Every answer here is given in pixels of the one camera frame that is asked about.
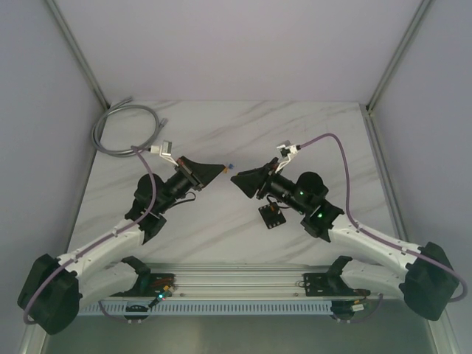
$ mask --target white wall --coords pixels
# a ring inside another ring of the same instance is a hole
[[[406,226],[472,285],[472,2],[436,1],[376,111]],[[471,295],[450,304],[470,353]]]
[[[109,101],[367,103],[420,0],[57,0]]]
[[[10,354],[32,262],[66,245],[101,108],[42,1],[1,1],[0,33],[0,351]]]

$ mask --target white connector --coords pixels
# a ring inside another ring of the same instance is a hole
[[[364,309],[364,305],[362,305],[362,304],[357,304],[357,305],[351,306],[351,310],[353,312],[362,311],[363,309]]]
[[[279,171],[282,170],[285,166],[287,166],[295,157],[296,154],[298,154],[298,148],[296,145],[292,145],[290,141],[285,141],[277,146],[278,151],[284,156],[282,160],[280,160],[279,165],[277,166],[277,169],[275,170],[275,173],[278,173]]]
[[[161,146],[158,145],[151,145],[150,153],[157,153],[161,156],[164,160],[169,161],[171,164],[178,166],[176,160],[172,157],[172,142],[168,142],[164,140]]]

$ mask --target small circuit board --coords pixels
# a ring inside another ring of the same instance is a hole
[[[287,222],[277,203],[269,203],[260,207],[259,213],[268,229],[273,229]]]
[[[123,293],[113,296],[119,297],[156,297],[159,293],[164,293],[164,287],[173,287],[176,281],[175,274],[171,273],[151,273],[149,281],[143,284],[141,289],[132,288]]]

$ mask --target gray floor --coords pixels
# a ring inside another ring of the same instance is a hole
[[[168,316],[141,325],[81,317],[51,337],[46,354],[436,353],[426,321],[384,302],[362,324],[325,316]]]

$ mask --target marble table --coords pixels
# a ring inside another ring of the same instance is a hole
[[[229,180],[241,170],[260,167],[278,156],[276,145],[287,139],[301,144],[322,133],[339,136],[347,153],[352,182],[351,209],[371,227],[393,235],[393,226],[373,154],[357,103],[277,101],[155,101],[136,102],[155,109],[169,122],[158,138],[173,142],[173,156],[195,162],[233,164],[197,200],[165,214],[167,224],[133,255],[149,263],[298,263],[329,265],[340,254],[360,257],[320,239],[302,226],[300,215],[284,211],[287,223],[268,230],[257,208],[266,201],[248,199]],[[103,144],[128,148],[145,141],[153,130],[149,113],[129,110],[106,123]],[[145,154],[154,173],[164,180],[171,164]],[[284,170],[317,172],[330,189],[327,199],[344,208],[346,181],[341,155],[332,139],[302,150]],[[97,153],[69,249],[107,232],[130,209],[136,183],[145,174],[134,156],[118,159]]]

